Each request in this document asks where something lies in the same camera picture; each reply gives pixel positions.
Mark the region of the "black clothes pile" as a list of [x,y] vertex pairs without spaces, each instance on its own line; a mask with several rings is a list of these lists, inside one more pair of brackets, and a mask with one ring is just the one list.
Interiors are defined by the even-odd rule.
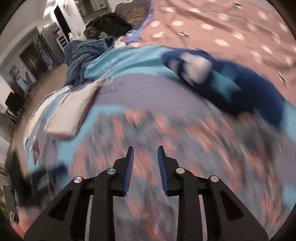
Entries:
[[116,13],[107,13],[91,20],[84,31],[87,39],[100,39],[104,32],[107,36],[120,37],[132,30],[132,25]]

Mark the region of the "floral teal garment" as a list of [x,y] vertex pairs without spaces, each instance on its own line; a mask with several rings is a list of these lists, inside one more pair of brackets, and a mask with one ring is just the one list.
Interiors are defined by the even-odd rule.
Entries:
[[242,115],[230,118],[203,111],[185,119],[148,110],[100,114],[78,145],[71,177],[97,176],[134,148],[130,188],[114,200],[117,240],[175,240],[178,198],[166,197],[157,150],[194,175],[216,175],[235,193],[272,237],[295,205],[295,168],[283,134],[263,121]]

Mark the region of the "white shelf unit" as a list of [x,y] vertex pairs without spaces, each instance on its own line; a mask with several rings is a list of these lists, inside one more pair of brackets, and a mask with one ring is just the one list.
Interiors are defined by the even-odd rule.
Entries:
[[66,36],[64,34],[60,34],[57,38],[56,38],[56,43],[59,46],[59,48],[61,49],[61,51],[63,53],[65,53],[65,48],[68,45],[69,41],[67,40]]

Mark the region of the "navy star fleece garment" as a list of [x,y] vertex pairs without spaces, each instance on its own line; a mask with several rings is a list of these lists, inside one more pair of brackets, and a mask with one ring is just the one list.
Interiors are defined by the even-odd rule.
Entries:
[[174,49],[162,56],[163,64],[201,97],[237,116],[258,114],[280,127],[285,99],[275,86],[253,70],[216,59],[203,50]]

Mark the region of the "purple patterned pillow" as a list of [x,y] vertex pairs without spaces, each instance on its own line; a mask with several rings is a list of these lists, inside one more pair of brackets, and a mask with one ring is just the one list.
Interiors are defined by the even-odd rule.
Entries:
[[153,3],[149,0],[123,1],[115,6],[114,12],[131,24],[133,30],[139,30],[149,16]]

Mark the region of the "blue grey bed blanket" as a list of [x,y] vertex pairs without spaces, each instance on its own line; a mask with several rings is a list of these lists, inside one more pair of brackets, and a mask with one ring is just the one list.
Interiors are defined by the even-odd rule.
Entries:
[[[287,150],[295,151],[295,107],[285,102],[280,127],[258,114],[233,116],[201,97],[162,61],[174,50],[164,46],[117,48],[103,53],[86,68],[85,83],[66,85],[47,96],[33,113],[23,137],[30,171],[63,163],[69,167],[82,139],[91,131],[100,114],[122,113],[128,109],[174,115],[189,119],[203,111],[217,111],[230,118],[251,116],[283,134]],[[295,153],[280,166],[295,168]]]

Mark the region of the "pink polka dot sheet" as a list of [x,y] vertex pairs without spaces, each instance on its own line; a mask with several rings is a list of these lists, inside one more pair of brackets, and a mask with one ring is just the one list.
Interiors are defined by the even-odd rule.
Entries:
[[201,49],[267,77],[295,102],[295,39],[272,11],[251,1],[155,1],[139,46]]

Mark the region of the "dark blue denim clothes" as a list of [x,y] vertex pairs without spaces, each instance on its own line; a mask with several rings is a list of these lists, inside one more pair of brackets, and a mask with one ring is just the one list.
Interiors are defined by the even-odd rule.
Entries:
[[84,73],[90,62],[114,47],[115,37],[102,39],[73,40],[65,47],[65,61],[68,69],[65,86],[77,86],[85,83]]

